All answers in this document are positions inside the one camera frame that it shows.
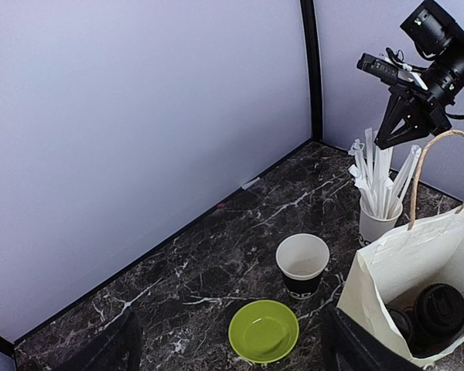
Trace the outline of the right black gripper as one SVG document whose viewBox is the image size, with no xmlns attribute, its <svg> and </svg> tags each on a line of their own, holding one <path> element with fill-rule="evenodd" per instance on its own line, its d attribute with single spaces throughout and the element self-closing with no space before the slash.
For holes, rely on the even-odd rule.
<svg viewBox="0 0 464 371">
<path fill-rule="evenodd" d="M 381 126 L 374 139 L 379 149 L 438 135 L 452 128 L 445 109 L 431 97 L 392 87 Z"/>
</svg>

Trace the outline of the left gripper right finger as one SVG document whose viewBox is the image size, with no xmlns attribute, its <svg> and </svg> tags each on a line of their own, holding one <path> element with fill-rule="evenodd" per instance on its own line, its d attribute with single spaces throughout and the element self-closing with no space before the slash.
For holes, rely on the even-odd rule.
<svg viewBox="0 0 464 371">
<path fill-rule="evenodd" d="M 389 350 L 334 305 L 324 309 L 322 357 L 326 370 L 419 370 Z"/>
</svg>

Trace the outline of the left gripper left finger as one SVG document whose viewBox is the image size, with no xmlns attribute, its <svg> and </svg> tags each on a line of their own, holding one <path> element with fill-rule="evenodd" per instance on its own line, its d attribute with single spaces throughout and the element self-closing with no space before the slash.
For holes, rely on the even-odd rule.
<svg viewBox="0 0 464 371">
<path fill-rule="evenodd" d="M 142 327 L 129 311 L 55 370 L 140 370 Z"/>
</svg>

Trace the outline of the black plastic cup lid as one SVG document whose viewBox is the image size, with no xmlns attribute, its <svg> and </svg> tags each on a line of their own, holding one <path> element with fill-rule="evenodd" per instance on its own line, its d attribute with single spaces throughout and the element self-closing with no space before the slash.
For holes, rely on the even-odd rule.
<svg viewBox="0 0 464 371">
<path fill-rule="evenodd" d="M 415 319 L 411 308 L 387 306 L 386 309 L 408 346 L 411 346 L 415 338 Z"/>
</svg>

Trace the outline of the white straws bundle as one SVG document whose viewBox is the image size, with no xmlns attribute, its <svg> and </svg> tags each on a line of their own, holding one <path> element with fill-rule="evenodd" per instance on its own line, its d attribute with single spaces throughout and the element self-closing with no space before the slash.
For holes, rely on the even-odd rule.
<svg viewBox="0 0 464 371">
<path fill-rule="evenodd" d="M 390 165 L 393 149 L 379 149 L 374 144 L 376 134 L 375 130 L 367 128 L 364 141 L 358 138 L 354 140 L 348 155 L 354 158 L 355 163 L 349 167 L 349 173 L 369 215 L 387 220 L 397 215 L 397 205 L 403 201 L 411 184 L 421 157 L 421 147 L 411 146 L 404 164 L 392 179 Z"/>
</svg>

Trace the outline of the black cup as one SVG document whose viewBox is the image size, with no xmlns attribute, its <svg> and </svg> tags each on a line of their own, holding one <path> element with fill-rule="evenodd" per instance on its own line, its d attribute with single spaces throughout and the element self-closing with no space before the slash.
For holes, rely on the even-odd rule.
<svg viewBox="0 0 464 371">
<path fill-rule="evenodd" d="M 275 259 L 288 294 L 305 300 L 317 292 L 330 252 L 318 236 L 298 233 L 278 245 Z"/>
</svg>

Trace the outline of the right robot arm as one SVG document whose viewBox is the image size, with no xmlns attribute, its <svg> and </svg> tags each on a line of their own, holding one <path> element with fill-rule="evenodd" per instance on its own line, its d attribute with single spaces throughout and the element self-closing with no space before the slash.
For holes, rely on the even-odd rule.
<svg viewBox="0 0 464 371">
<path fill-rule="evenodd" d="M 423 1 L 401 29 L 430 66 L 413 66 L 411 79 L 400 78 L 406 69 L 393 51 L 388 51 L 387 60 L 365 54 L 357 64 L 387 84 L 391 93 L 374 140 L 380 149 L 437 136 L 451 129 L 451 120 L 460 118 L 445 109 L 464 87 L 464 30 L 435 1 Z"/>
</svg>

